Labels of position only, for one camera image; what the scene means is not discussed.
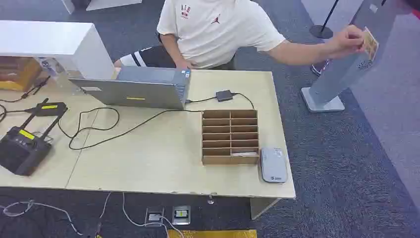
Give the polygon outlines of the person's left hand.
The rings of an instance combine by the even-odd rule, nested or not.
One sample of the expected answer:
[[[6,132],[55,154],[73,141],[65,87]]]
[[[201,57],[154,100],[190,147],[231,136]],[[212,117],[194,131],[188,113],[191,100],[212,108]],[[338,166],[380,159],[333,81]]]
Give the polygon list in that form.
[[[365,33],[355,25],[348,25],[326,44],[331,59],[361,53],[365,50]]]

